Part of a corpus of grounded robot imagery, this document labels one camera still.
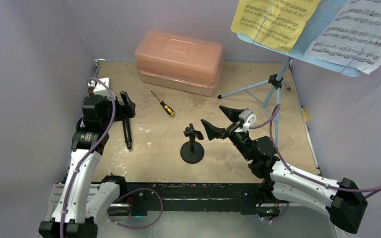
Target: yellow screwdriver handle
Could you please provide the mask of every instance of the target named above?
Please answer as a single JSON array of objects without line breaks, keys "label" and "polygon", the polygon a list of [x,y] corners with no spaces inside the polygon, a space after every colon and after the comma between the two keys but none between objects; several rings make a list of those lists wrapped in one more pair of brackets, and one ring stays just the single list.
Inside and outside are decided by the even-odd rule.
[{"label": "yellow screwdriver handle", "polygon": [[160,104],[164,107],[164,110],[166,110],[167,114],[174,116],[175,112],[173,109],[171,109],[167,104],[165,104],[163,101],[160,101]]}]

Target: screwdriver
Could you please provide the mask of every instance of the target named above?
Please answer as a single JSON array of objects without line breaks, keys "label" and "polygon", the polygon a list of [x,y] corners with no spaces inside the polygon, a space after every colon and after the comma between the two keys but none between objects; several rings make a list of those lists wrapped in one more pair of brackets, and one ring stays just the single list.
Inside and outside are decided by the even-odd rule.
[{"label": "screwdriver", "polygon": [[172,108],[170,108],[167,104],[165,104],[163,101],[161,101],[157,95],[155,95],[155,93],[153,91],[151,91],[152,95],[154,95],[154,97],[160,102],[160,105],[163,106],[164,110],[166,110],[167,114],[171,115],[171,116],[174,116],[175,115],[175,112],[173,111]]}]

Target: tripod stand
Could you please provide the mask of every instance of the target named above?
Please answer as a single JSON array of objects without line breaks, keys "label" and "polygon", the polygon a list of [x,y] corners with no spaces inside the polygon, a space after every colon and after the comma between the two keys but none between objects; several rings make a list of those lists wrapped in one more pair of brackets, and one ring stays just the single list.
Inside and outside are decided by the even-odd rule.
[{"label": "tripod stand", "polygon": [[[261,103],[262,109],[266,112],[266,114],[270,115],[269,112],[266,110],[266,106],[268,105],[269,99],[271,98],[272,93],[274,93],[274,90],[277,90],[277,104],[279,104],[280,103],[280,91],[281,91],[282,85],[284,84],[284,86],[287,90],[291,89],[291,87],[283,81],[283,79],[284,79],[283,75],[284,75],[285,71],[287,70],[287,68],[289,67],[291,59],[292,59],[291,57],[287,57],[283,63],[283,66],[282,66],[280,72],[278,74],[271,75],[269,77],[269,80],[253,84],[251,86],[241,88],[241,89],[238,89],[238,90],[230,92],[230,93],[218,95],[218,98],[219,99],[225,98],[225,97],[228,97],[228,96],[233,95],[235,93],[245,91],[249,95],[251,95],[253,98],[255,98],[259,103]],[[251,88],[262,86],[262,85],[267,84],[267,83],[272,84],[272,86],[271,86],[271,89],[269,90],[269,92],[268,92],[268,94],[265,97],[265,100],[263,102],[261,100],[259,100],[255,95],[253,95],[251,92],[248,91]],[[278,116],[279,115],[277,115],[275,118],[275,141],[276,141],[277,145],[278,145]]]}]

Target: white sheet music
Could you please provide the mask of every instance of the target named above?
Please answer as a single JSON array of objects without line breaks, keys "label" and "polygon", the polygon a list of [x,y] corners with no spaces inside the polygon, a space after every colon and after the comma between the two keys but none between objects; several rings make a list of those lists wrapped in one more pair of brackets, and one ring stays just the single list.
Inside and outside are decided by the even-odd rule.
[{"label": "white sheet music", "polygon": [[305,56],[373,72],[381,65],[381,0],[349,0]]}]

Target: round black base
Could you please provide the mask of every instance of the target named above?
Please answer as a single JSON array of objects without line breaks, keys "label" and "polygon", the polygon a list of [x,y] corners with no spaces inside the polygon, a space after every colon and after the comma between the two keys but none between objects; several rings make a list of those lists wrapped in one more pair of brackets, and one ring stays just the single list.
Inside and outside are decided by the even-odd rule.
[{"label": "round black base", "polygon": [[195,141],[195,148],[193,153],[191,152],[190,142],[186,142],[180,148],[180,156],[182,159],[189,164],[196,164],[202,160],[204,154],[203,146]]}]

